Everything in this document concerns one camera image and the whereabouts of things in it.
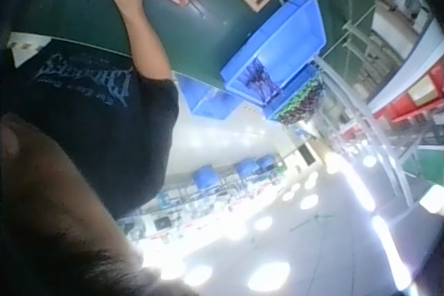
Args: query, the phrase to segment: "person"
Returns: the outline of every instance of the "person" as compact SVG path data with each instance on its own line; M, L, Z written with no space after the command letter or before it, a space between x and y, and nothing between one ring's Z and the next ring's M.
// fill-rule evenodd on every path
M195 295L143 268L115 223L162 186L178 91L142 0L114 2L135 69L51 42L2 76L2 295L30 295L11 253L32 295Z

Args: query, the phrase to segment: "black t-shirt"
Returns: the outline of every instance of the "black t-shirt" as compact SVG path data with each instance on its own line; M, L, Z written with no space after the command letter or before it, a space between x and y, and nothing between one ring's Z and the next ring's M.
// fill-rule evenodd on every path
M2 73L2 114L13 112L53 138L115 218L163 185L178 91L139 76L130 58L52 41Z

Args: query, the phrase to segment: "ceiling light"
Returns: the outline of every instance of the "ceiling light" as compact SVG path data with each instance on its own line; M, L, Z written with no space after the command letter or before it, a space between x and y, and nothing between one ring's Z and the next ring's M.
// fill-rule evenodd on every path
M228 232L226 233L227 237L232 241L238 241L242 239L247 234L247 229L244 225L233 225L230 226Z
M419 200L421 206L431 214L437 214L444 208L444 187L433 185L426 194Z
M271 225L273 224L273 219L271 216L265 216L264 218L260 218L255 223L256 230L262 232L264 230L267 230Z
M293 197L294 197L294 192L288 191L282 196L282 200L283 201L290 201L291 199L293 199Z
M316 178L309 177L309 179L305 182L304 187L306 190L310 190L316 186Z
M213 269L211 267L200 265L185 275L184 282L191 287L197 287L204 284L212 274Z
M259 267L250 278L248 287L259 292L277 290L287 280L290 273L288 263L267 263Z
M357 172L342 156L338 155L337 160L341 172L344 174L362 207L367 211L374 211L376 207L375 201Z
M411 283L411 275L405 264L401 261L398 250L390 234L389 227L380 216L374 216L372 219L372 226L375 229L382 247L386 252L388 263L390 265L391 274L398 290L404 290Z
M300 184L299 183L291 185L291 190L293 192L296 192L298 189L300 189Z
M185 271L185 264L182 261L170 261L162 265L162 280L179 279Z
M300 202L300 208L303 210L310 209L315 207L318 204L318 202L319 202L318 195L312 194L302 199L302 201Z
M367 168L372 168L376 165L377 159L376 157L374 157L373 155L367 155L364 157L364 160L362 161L362 163L364 164L364 166L366 166Z

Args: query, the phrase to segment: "blue plastic bin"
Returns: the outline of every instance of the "blue plastic bin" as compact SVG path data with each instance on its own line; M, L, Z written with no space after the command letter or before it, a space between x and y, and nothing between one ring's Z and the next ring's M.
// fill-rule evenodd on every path
M213 166L203 166L193 174L194 182L199 190L205 190L220 182L219 175Z
M265 155L264 157L258 159L257 163L263 171L267 171L267 168L269 166L272 166L274 165L274 163L276 163L276 156L272 154Z
M264 108L265 118L276 120L275 115L317 75L318 70L313 65L307 65L296 75L293 81L282 90L282 93Z
M240 161L239 163L236 163L234 165L234 168L236 169L240 178L245 178L251 175L255 175L256 172L259 170L259 165L254 159L245 159L243 161Z
M325 43L317 0L289 0L222 69L225 86L248 101L265 106L267 101L262 101L258 94L245 86L248 79L246 67L258 58L271 80L283 88L321 52Z
M177 75L180 91L191 114L224 120L242 103L238 96L223 92L201 81Z

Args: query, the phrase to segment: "wire bundle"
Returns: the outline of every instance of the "wire bundle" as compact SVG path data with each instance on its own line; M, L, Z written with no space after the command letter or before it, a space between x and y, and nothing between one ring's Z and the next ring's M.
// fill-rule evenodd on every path
M245 86L253 90L263 103L265 103L268 98L273 97L275 93L281 91L270 79L270 75L259 59L255 58L251 64L247 66L246 72L248 73L248 79Z
M276 119L284 125L293 125L298 121L308 121L321 104L324 85L320 77L311 79L303 90L294 96L276 115Z

